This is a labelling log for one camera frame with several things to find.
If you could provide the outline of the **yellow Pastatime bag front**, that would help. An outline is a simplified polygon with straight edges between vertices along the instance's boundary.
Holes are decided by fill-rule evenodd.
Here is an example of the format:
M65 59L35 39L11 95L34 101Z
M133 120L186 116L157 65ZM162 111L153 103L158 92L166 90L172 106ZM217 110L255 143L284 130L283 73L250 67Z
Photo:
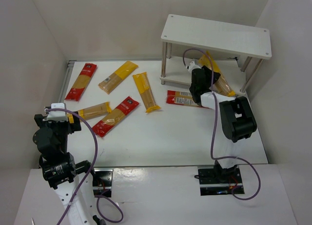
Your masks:
M232 88L227 83L223 73L221 72L219 66L214 61L214 59L211 56L211 54L209 53L209 51L206 51L206 54L210 57L210 59L211 59L211 61L213 63L214 75L216 75L216 73L220 74L219 79L214 83L214 89L217 90L219 94L227 96L227 97L234 97L234 96L236 96L236 93L232 90ZM211 64L210 64L210 61L209 61L207 56L203 55L199 59L199 64L201 66L206 66L207 68L209 68L211 70Z

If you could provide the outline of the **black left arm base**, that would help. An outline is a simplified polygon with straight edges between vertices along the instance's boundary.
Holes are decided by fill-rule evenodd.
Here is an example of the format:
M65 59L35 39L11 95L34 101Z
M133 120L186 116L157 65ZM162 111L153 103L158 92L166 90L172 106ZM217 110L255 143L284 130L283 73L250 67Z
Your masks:
M113 169L111 168L95 168L93 177L93 193L94 195L104 195L111 198L112 196Z

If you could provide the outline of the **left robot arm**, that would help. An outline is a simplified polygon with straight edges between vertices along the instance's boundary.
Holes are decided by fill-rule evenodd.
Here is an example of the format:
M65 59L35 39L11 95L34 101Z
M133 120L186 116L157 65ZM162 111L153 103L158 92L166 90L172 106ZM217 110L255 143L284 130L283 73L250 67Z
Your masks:
M40 152L43 178L65 209L58 224L67 217L72 225L103 225L105 222L94 211L94 164L88 160L76 164L67 151L68 135L81 131L80 118L74 117L71 122L62 112L59 117L53 117L52 113L36 114L34 120L39 129L33 135L33 142Z

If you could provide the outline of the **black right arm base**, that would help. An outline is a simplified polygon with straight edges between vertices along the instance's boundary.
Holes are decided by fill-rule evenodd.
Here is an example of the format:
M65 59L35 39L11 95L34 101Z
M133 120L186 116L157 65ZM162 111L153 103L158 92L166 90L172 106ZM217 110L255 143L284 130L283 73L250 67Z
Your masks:
M245 194L240 169L233 167L228 172L220 174L221 170L216 166L199 167L194 176L199 181L200 195L231 195Z

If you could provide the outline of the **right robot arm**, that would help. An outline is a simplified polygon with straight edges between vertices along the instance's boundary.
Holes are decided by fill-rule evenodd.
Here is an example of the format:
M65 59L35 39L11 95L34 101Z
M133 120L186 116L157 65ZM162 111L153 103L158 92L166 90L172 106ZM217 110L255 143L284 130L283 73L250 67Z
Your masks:
M206 66L189 65L190 93L193 101L215 111L217 118L211 145L211 157L222 169L230 169L241 158L235 154L237 142L248 139L256 131L257 124L246 97L229 97L213 91L222 78Z

